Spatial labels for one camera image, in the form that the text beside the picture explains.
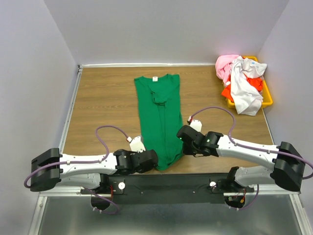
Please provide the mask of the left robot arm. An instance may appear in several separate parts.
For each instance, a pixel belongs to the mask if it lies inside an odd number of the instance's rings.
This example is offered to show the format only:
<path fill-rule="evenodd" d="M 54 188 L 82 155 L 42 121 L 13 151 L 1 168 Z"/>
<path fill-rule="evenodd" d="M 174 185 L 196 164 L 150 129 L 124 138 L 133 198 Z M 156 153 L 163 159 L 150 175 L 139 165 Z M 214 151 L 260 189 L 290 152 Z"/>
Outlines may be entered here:
<path fill-rule="evenodd" d="M 51 148 L 31 161 L 31 174 L 24 186 L 33 192 L 56 186 L 77 186 L 104 193 L 109 186 L 102 175 L 130 175 L 155 168 L 158 156 L 154 150 L 142 152 L 117 150 L 105 155 L 74 156 Z"/>

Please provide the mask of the green t-shirt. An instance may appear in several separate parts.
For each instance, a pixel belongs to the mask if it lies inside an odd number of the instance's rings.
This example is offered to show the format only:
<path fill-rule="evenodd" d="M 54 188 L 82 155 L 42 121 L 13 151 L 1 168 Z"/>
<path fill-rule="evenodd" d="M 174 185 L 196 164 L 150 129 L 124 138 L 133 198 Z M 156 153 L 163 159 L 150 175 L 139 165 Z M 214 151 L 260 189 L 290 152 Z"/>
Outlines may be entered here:
<path fill-rule="evenodd" d="M 166 170 L 182 157 L 177 132 L 183 126 L 180 110 L 180 76 L 134 79 L 141 135 L 148 150 L 158 155 L 158 170 Z"/>

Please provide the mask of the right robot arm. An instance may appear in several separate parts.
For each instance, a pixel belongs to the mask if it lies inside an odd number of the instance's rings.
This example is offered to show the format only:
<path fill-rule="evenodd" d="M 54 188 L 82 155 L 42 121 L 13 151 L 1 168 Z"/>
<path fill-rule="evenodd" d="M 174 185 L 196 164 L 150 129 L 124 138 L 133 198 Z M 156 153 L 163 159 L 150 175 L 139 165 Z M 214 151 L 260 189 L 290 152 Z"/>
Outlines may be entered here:
<path fill-rule="evenodd" d="M 225 187 L 235 192 L 240 188 L 260 184 L 276 184 L 282 189 L 299 192 L 305 163 L 294 146 L 262 145 L 230 139 L 222 133 L 210 131 L 203 135 L 199 129 L 183 126 L 177 133 L 187 155 L 232 157 L 255 163 L 255 167 L 232 167 L 225 179 Z"/>

